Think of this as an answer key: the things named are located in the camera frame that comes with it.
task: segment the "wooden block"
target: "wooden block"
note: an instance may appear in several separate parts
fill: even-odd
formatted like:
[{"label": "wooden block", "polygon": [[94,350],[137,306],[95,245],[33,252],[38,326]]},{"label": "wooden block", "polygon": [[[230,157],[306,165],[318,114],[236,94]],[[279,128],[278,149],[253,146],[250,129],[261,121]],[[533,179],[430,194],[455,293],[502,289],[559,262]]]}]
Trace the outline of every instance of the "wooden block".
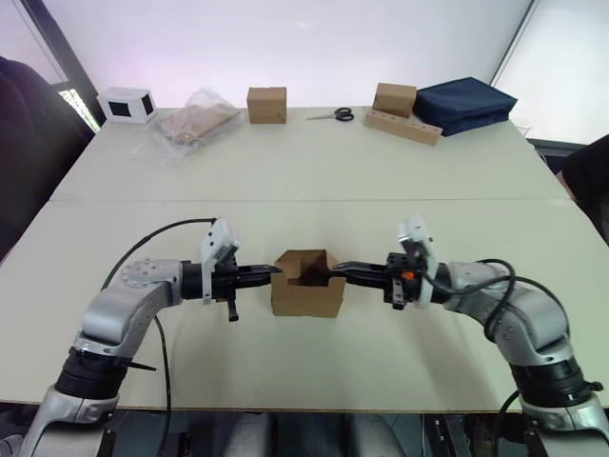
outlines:
[{"label": "wooden block", "polygon": [[372,109],[395,116],[409,117],[417,98],[417,88],[401,84],[379,83]]},{"label": "wooden block", "polygon": [[442,129],[415,119],[404,119],[400,116],[387,114],[386,112],[371,109],[365,116],[367,126],[386,131],[394,135],[408,138],[409,140],[435,145],[438,138],[442,135]]},{"label": "wooden block", "polygon": [[286,88],[249,88],[247,112],[250,124],[285,124]]}]

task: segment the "plastic bag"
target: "plastic bag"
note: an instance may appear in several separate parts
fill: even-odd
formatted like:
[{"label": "plastic bag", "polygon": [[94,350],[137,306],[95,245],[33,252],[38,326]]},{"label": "plastic bag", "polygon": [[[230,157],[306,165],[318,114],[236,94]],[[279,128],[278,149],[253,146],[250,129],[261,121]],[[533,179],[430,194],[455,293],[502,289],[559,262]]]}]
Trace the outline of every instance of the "plastic bag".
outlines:
[{"label": "plastic bag", "polygon": [[179,166],[202,145],[244,122],[243,113],[210,89],[194,92],[184,108],[161,113],[147,125],[147,140],[132,153]]}]

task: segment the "white wall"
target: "white wall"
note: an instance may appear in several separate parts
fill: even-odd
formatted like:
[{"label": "white wall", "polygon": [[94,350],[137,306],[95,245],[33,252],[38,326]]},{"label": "white wall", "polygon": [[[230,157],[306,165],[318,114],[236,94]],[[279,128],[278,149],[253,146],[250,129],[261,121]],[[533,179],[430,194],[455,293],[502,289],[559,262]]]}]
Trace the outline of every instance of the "white wall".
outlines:
[{"label": "white wall", "polygon": [[528,0],[46,0],[97,89],[151,88],[182,106],[212,87],[243,106],[368,105],[380,81],[489,81]]},{"label": "white wall", "polygon": [[38,30],[12,0],[0,0],[0,55],[28,64],[50,84],[66,81]]},{"label": "white wall", "polygon": [[497,87],[527,136],[591,143],[609,133],[609,0],[540,0]]}]

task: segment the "scissors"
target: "scissors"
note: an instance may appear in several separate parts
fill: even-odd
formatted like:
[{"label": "scissors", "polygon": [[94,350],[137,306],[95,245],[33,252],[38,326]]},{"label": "scissors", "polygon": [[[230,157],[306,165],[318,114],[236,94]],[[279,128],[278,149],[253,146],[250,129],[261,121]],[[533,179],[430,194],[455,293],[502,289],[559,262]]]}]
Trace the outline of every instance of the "scissors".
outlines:
[{"label": "scissors", "polygon": [[334,111],[333,114],[328,114],[327,116],[317,116],[317,117],[307,117],[307,121],[313,121],[316,119],[331,119],[334,118],[337,121],[347,122],[352,121],[355,116],[351,112],[351,108],[338,108]]}]

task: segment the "white table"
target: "white table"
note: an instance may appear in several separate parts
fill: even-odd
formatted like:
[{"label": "white table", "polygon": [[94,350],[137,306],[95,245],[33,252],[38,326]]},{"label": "white table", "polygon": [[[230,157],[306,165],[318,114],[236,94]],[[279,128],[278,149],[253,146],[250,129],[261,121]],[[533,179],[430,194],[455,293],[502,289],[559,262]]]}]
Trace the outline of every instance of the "white table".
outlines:
[{"label": "white table", "polygon": [[[402,202],[52,202],[0,270],[0,399],[40,401],[67,356],[83,312],[132,243],[163,224],[223,216],[238,227],[241,264],[287,248],[327,248],[338,260],[382,263],[399,250],[396,225],[420,212],[444,261],[500,257],[555,291],[571,319],[588,380],[609,382],[609,249],[567,200]],[[138,258],[199,259],[204,227],[153,240]],[[514,389],[481,326],[444,311],[394,311],[379,290],[347,286],[337,319],[277,318],[269,287],[226,306],[191,301],[160,313],[177,408],[382,411],[496,410]],[[137,362],[162,366],[152,328]],[[132,369],[122,407],[163,407],[162,371]],[[609,394],[600,399],[609,405]]]},{"label": "white table", "polygon": [[134,157],[147,127],[106,123],[53,200],[355,201],[566,198],[510,123],[422,145],[356,119],[307,121],[329,109],[291,109],[285,125],[245,123],[177,169]]}]

